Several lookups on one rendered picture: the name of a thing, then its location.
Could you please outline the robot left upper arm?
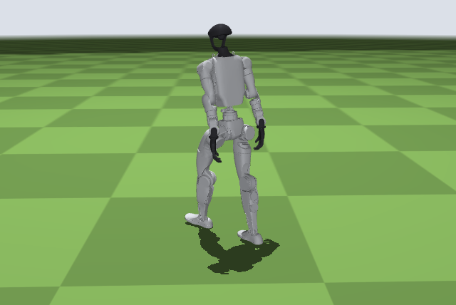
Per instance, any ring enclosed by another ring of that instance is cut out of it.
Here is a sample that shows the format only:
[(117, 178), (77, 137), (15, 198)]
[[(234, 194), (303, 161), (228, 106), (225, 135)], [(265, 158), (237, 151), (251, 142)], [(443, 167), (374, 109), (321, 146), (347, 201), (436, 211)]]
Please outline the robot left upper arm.
[(217, 97), (214, 93), (214, 84), (212, 80), (213, 63), (212, 59), (203, 61), (197, 67), (197, 73), (200, 77), (202, 88), (205, 94), (208, 95), (211, 105), (217, 102)]

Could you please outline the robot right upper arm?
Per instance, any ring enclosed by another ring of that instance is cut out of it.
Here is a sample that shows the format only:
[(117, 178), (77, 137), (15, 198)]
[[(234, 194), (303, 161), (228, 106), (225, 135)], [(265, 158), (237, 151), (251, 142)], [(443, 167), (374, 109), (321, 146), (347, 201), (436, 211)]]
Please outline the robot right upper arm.
[(252, 61), (248, 57), (240, 56), (243, 61), (243, 66), (244, 66), (244, 83), (246, 85), (245, 89), (245, 97), (247, 99), (255, 98), (257, 97), (257, 90), (255, 88), (255, 83), (254, 83), (254, 75), (252, 71)]

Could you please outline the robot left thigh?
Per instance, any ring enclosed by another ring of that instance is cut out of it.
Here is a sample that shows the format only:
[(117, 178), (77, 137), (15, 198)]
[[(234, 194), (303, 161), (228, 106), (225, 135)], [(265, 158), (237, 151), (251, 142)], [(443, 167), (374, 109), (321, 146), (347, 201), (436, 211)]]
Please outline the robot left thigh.
[[(208, 176), (211, 180), (211, 187), (216, 182), (217, 177), (212, 171), (209, 170), (209, 166), (214, 159), (212, 157), (212, 151), (210, 149), (209, 136), (210, 134), (208, 129), (202, 136), (199, 147), (197, 149), (197, 174), (198, 178), (200, 178), (202, 175)], [(224, 144), (225, 138), (227, 137), (227, 131), (223, 127), (219, 128), (218, 137), (219, 138), (216, 139), (216, 150)]]

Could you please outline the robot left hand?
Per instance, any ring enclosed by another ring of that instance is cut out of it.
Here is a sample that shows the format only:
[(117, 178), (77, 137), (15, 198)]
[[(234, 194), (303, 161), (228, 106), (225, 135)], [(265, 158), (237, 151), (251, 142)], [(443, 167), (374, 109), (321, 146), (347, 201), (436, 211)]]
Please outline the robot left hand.
[(217, 136), (217, 129), (212, 128), (211, 129), (211, 135), (209, 136), (210, 139), (210, 149), (212, 151), (212, 157), (214, 158), (215, 161), (217, 162), (222, 162), (221, 158), (217, 157), (219, 156), (218, 152), (216, 151), (216, 139), (219, 137)]

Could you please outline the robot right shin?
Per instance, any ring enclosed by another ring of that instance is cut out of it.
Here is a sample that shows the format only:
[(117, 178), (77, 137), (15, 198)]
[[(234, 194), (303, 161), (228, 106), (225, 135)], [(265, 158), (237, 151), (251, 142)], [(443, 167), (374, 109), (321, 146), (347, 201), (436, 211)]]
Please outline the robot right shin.
[(257, 232), (257, 210), (259, 208), (258, 207), (259, 194), (257, 191), (257, 179), (255, 177), (254, 177), (254, 179), (256, 181), (256, 185), (252, 191), (246, 191), (246, 190), (243, 190), (242, 188), (240, 188), (242, 206), (243, 206), (244, 212), (246, 214), (250, 235), (254, 234), (254, 230), (256, 231), (256, 233), (258, 233)]

